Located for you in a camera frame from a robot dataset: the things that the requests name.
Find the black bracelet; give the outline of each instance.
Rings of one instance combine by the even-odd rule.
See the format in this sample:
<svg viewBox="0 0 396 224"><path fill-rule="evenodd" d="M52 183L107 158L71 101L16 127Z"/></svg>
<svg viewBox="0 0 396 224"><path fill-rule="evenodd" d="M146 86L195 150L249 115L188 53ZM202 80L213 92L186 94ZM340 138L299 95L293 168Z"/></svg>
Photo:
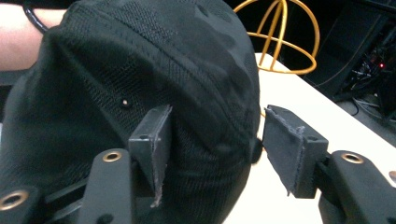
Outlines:
<svg viewBox="0 0 396 224"><path fill-rule="evenodd" d="M32 10L30 4L23 4L23 11L27 17L27 19L33 24L35 28L41 33L44 34L48 31L48 27L41 22L41 20L35 15Z"/></svg>

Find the black mesh fabric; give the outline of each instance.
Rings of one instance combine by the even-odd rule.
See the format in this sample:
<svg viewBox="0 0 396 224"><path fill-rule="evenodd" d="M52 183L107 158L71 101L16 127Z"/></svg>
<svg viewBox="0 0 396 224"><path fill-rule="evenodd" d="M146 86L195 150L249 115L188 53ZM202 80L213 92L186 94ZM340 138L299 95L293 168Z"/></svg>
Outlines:
<svg viewBox="0 0 396 224"><path fill-rule="evenodd" d="M163 197L139 221L220 223L257 149L258 70L243 25L221 0L76 2L7 99L0 190L50 194L79 181L165 104L173 139Z"/></svg>

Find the white table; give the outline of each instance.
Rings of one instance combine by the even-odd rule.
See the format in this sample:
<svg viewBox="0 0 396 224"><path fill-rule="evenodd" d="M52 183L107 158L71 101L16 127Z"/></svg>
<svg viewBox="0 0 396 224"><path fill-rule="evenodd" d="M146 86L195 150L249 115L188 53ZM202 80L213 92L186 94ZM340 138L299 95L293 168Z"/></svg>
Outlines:
<svg viewBox="0 0 396 224"><path fill-rule="evenodd" d="M270 56L265 57L269 64ZM276 68L284 68L280 63ZM278 105L292 111L329 140L328 151L348 150L370 159L389 183L396 171L396 148L295 75L260 71L261 106ZM258 136L262 137L262 124ZM252 166L237 204L224 223L322 223L318 198L295 199L286 189L265 152Z"/></svg>

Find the skin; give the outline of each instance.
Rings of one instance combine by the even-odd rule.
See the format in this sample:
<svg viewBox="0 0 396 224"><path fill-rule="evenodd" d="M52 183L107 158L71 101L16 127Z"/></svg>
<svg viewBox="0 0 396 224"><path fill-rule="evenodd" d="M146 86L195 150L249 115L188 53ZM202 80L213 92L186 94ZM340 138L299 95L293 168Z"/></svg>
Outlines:
<svg viewBox="0 0 396 224"><path fill-rule="evenodd" d="M48 27L59 25L65 9L35 9ZM21 70L37 60L43 35L30 23L21 6L0 3L0 71Z"/></svg>

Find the yellow wire basket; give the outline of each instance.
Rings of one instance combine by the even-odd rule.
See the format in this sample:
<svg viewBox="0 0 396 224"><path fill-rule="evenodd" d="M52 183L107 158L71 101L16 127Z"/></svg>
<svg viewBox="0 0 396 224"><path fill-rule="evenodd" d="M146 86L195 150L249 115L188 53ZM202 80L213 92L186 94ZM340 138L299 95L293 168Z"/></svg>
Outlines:
<svg viewBox="0 0 396 224"><path fill-rule="evenodd" d="M235 13L237 13L238 11L240 11L242 8L247 7L248 5L257 2L258 0L246 0L245 2L241 3L239 6L237 6L233 11ZM269 71L269 72L276 72L276 73L282 73L282 74L295 74L295 75L303 75L303 74L307 74L312 72L313 70L315 70L315 68L317 67L317 61L315 60L315 57L318 53L318 45L319 45L319 40L320 40L320 34L319 34L319 28L318 28L318 22L317 19L315 18L314 14L312 13L312 11L302 2L300 2L299 0L290 0L292 3L298 5L299 7L301 7L309 16L309 18L312 21L312 24L314 26L314 32L315 32L315 43L314 43L314 48L312 50L312 53L308 53L306 50L295 46L293 44L291 44L288 41L285 41L284 35L285 35L285 31L286 31L286 23L287 23L287 19L288 19L288 3L287 0L274 0L273 3L268 7L268 9L266 10L264 16L262 17L262 21L257 29L257 31L255 33L253 32L247 32L248 35L250 36L256 36L256 37L260 37L260 38L265 38L265 43L264 43L264 47L262 48L262 56L260 58L258 67L264 71ZM267 22L267 19L269 17L269 15L271 14L271 12L276 9L269 32L267 35L262 34L262 27L264 26L264 24ZM276 29L276 26L278 24L279 18L282 15L282 21L281 21L281 25L280 25L280 29L279 29L279 36L278 38L274 37L274 32ZM264 61L264 57L269 49L270 43L271 41L275 41L276 42L276 48L274 51L274 55L273 55L273 60L271 62L271 65L269 66L269 68L266 68L262 65L263 61ZM274 69L274 65L276 63L276 60L279 56L279 52L280 49L282 48L282 45L286 45L288 47L294 48L298 51L300 51L303 55L305 55L306 57L308 57L308 59L311 61L311 66L305 68L305 69L300 69L300 70L276 70Z"/></svg>

